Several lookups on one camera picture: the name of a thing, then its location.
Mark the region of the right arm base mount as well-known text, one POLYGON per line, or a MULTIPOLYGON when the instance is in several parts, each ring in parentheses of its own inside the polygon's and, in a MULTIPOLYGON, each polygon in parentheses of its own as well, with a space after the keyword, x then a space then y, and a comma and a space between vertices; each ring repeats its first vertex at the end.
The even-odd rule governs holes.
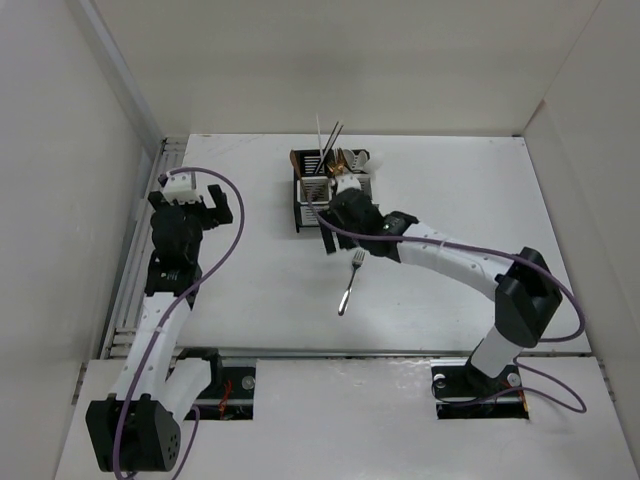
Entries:
POLYGON ((519 369, 508 365, 495 379, 472 374, 461 365, 432 368, 431 393, 439 420, 528 420, 519 369))

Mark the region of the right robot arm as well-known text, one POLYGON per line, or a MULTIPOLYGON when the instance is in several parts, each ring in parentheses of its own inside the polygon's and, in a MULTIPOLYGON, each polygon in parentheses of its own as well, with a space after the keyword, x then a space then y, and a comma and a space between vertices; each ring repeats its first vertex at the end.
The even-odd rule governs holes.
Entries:
POLYGON ((546 277, 542 255, 525 247, 500 257, 468 249, 416 217, 386 215, 361 190, 349 188, 319 214, 325 249, 360 247, 375 257, 422 267, 473 288, 494 304, 494 325, 466 363, 436 374, 436 391, 449 401, 483 398, 505 387, 514 357, 535 347, 562 302, 560 289, 546 277))

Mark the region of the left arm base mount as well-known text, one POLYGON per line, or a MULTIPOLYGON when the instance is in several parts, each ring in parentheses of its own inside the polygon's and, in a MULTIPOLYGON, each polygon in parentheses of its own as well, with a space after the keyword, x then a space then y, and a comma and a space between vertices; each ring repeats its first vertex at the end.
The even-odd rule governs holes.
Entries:
POLYGON ((253 419, 256 387, 256 360, 227 357, 218 349, 184 348, 170 363, 173 374, 179 361, 204 360, 211 370, 209 385, 198 395, 195 404, 202 420, 248 421, 253 419))

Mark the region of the small white ceramic spoon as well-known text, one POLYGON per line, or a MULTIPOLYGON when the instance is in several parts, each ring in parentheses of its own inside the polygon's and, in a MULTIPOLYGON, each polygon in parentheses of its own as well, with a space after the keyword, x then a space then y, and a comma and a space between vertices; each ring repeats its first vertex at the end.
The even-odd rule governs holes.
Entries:
POLYGON ((365 150, 354 153, 353 168, 356 171, 363 171, 366 163, 369 161, 369 154, 365 150))

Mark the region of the copper knife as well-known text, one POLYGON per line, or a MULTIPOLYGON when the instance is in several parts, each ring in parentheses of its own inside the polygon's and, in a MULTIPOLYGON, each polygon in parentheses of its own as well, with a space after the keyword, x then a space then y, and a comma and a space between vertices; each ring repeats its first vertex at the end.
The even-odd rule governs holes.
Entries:
POLYGON ((290 163, 291 163, 292 168, 294 170, 295 178, 297 180, 300 180, 301 179, 300 164, 299 164, 298 158, 296 156, 296 151, 295 150, 291 150, 289 152, 289 160, 290 160, 290 163))

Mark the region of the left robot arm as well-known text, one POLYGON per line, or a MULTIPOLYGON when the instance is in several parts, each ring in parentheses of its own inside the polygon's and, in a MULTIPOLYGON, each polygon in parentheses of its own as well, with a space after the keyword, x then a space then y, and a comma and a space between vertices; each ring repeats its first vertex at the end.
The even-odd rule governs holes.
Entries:
POLYGON ((140 323, 118 379, 105 399, 90 402, 85 416, 99 469, 119 479, 173 470, 192 404, 223 387, 216 351, 172 359, 202 282, 203 234, 233 221, 220 186, 207 190, 212 206, 190 184, 166 185, 148 196, 153 250, 140 323))

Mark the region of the silver copper fork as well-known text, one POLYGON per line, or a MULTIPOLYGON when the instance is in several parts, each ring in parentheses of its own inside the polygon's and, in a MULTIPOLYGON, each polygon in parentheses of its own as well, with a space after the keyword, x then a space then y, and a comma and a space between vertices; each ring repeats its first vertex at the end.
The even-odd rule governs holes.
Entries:
POLYGON ((349 299, 352 293, 352 289, 353 289, 353 283, 356 277, 356 274, 358 272, 358 270, 361 268, 361 266, 364 263, 364 259, 366 256, 366 252, 362 249, 358 249, 355 251, 354 256, 351 260, 351 275, 349 278, 349 282, 347 284, 347 287, 345 288, 345 291, 342 295, 342 298, 340 300, 339 306, 338 306, 338 315, 339 316, 343 316, 346 313, 346 310, 348 308, 348 303, 349 303, 349 299))

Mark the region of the copper spoon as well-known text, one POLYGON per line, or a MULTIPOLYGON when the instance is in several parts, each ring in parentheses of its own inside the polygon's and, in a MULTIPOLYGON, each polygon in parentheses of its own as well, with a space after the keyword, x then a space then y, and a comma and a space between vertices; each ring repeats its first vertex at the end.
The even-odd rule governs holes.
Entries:
POLYGON ((349 171, 353 170, 354 154, 348 149, 342 149, 342 157, 344 159, 345 168, 349 171))

